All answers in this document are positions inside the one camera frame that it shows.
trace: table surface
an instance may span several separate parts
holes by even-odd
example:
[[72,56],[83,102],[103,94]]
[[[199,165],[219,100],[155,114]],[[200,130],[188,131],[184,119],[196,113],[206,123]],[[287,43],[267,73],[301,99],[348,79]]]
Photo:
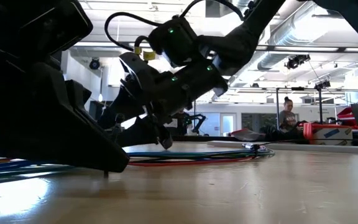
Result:
[[[171,150],[232,149],[175,143]],[[129,166],[108,179],[75,169],[6,182],[0,223],[358,223],[358,155],[278,151],[233,164]]]

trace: black plastic housing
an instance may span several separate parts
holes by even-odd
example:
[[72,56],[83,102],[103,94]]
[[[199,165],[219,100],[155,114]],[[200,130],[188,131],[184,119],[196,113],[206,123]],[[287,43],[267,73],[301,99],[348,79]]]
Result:
[[219,70],[205,58],[190,63],[175,74],[159,73],[132,52],[122,54],[120,59],[129,71],[128,76],[132,77],[122,81],[125,90],[140,105],[151,102],[153,114],[160,124],[168,122],[169,116],[183,108],[191,109],[191,103],[211,89],[218,93],[228,89]]
[[196,46],[197,34],[184,17],[172,19],[155,28],[149,35],[153,50],[175,67],[188,65],[201,58]]

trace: ceiling light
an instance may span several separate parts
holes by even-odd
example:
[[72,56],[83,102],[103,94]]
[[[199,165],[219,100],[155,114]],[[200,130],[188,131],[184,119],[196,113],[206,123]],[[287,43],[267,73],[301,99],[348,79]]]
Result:
[[112,42],[78,42],[74,47],[118,47]]
[[338,47],[301,47],[301,46],[276,46],[274,47],[276,51],[285,51],[285,52],[335,52],[338,51]]
[[99,102],[103,101],[103,95],[101,93],[99,94],[99,99],[98,100],[99,100]]

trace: yellow label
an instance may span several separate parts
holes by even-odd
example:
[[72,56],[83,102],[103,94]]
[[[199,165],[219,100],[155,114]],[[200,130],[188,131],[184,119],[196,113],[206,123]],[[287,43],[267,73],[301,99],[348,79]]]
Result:
[[155,52],[143,52],[143,59],[144,60],[154,60]]
[[135,47],[134,52],[135,54],[140,55],[142,53],[142,47]]

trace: robotic arm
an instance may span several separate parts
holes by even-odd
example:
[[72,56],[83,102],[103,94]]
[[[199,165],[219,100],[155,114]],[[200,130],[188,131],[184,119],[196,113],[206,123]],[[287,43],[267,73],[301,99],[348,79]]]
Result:
[[203,122],[205,121],[206,116],[202,115],[202,114],[196,114],[196,115],[191,115],[191,116],[186,116],[184,123],[185,126],[188,126],[191,124],[192,121],[197,120],[198,123],[196,124],[196,126],[193,128],[193,130],[191,130],[193,133],[199,133],[200,127],[203,124]]
[[[314,1],[341,13],[358,32],[358,0]],[[122,172],[129,161],[122,147],[159,142],[169,148],[172,139],[163,124],[206,92],[227,91],[222,75],[234,75],[249,62],[259,35],[284,2],[255,1],[244,22],[225,37],[197,36],[184,16],[159,25],[147,38],[150,46],[173,67],[185,67],[159,73],[135,53],[122,54],[129,75],[96,123],[84,109],[90,92],[65,82],[51,60],[93,28],[78,1],[0,0],[0,157]],[[211,51],[216,55],[209,60]],[[117,116],[127,120],[144,111],[147,116],[120,135],[105,131]]]

